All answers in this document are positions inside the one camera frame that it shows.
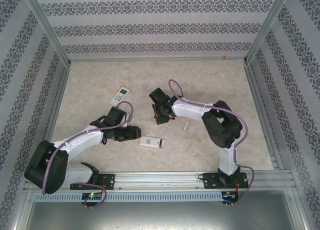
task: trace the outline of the remote control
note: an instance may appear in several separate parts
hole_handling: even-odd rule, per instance
[[[139,138],[139,145],[149,148],[164,149],[165,143],[165,139],[154,136],[141,136]]]
[[[125,100],[126,96],[129,94],[130,90],[125,87],[121,87],[120,90],[116,93],[116,95],[110,101],[110,104],[113,106],[117,106],[118,103]]]

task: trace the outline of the wall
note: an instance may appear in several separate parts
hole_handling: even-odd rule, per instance
[[[282,161],[320,229],[320,0],[286,0],[251,63]]]
[[[71,60],[243,58],[274,0],[38,0]]]
[[[0,0],[0,230],[14,213],[23,171],[46,135],[64,72],[25,0]]]

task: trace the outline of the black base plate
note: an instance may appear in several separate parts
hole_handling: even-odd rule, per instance
[[[232,184],[229,186],[225,186],[220,180],[217,172],[206,172],[199,175],[199,179],[202,179],[203,176],[203,184],[204,189],[235,189],[237,188],[236,184],[239,184],[239,189],[247,189],[248,179],[247,174],[244,172],[239,172]]]
[[[98,175],[98,182],[96,185],[104,187],[105,190],[113,190],[115,186],[115,175],[114,174],[100,174]],[[100,190],[98,187],[84,186],[78,184],[71,184],[71,190]]]

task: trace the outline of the black joint housing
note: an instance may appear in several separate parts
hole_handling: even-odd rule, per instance
[[[172,111],[172,106],[177,100],[175,96],[170,98],[158,87],[156,90],[150,93],[149,97],[154,102],[152,108],[154,111],[156,124],[165,124],[169,122],[170,119],[175,119],[176,115]]]
[[[214,106],[231,111],[229,106],[221,100]],[[217,118],[223,118],[223,121],[220,123]],[[220,148],[229,149],[235,139],[241,135],[240,132],[243,128],[241,122],[237,117],[225,111],[211,109],[203,114],[202,120],[211,140]]]
[[[225,174],[223,171],[220,170],[220,168],[218,168],[218,177],[219,177],[219,181],[225,186],[225,187],[231,187],[234,186],[236,184],[238,175],[240,173],[240,167],[238,166],[238,168],[236,169],[236,171],[231,174],[230,176]]]
[[[120,108],[113,106],[108,115],[101,116],[97,120],[90,123],[91,126],[96,126],[97,128],[106,128],[119,125],[127,113]]]
[[[56,150],[54,145],[46,140],[39,143],[28,166],[25,169],[24,177],[42,188],[48,162],[52,153]],[[54,156],[51,168],[48,174],[45,192],[53,194],[65,181],[68,157],[66,151],[58,151]]]
[[[117,127],[106,131],[103,137],[118,142],[139,139],[141,138],[141,129],[138,126]]]

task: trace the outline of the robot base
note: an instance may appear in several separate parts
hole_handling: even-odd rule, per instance
[[[247,189],[248,179],[245,172],[240,172],[240,167],[234,174],[228,176],[218,168],[218,172],[206,172],[198,176],[203,180],[204,189]]]
[[[97,176],[97,182],[95,185],[99,185],[104,187],[105,190],[113,190],[115,186],[115,176],[114,174],[101,174],[99,173]],[[78,184],[70,184],[71,190],[101,190],[97,187],[78,185]]]

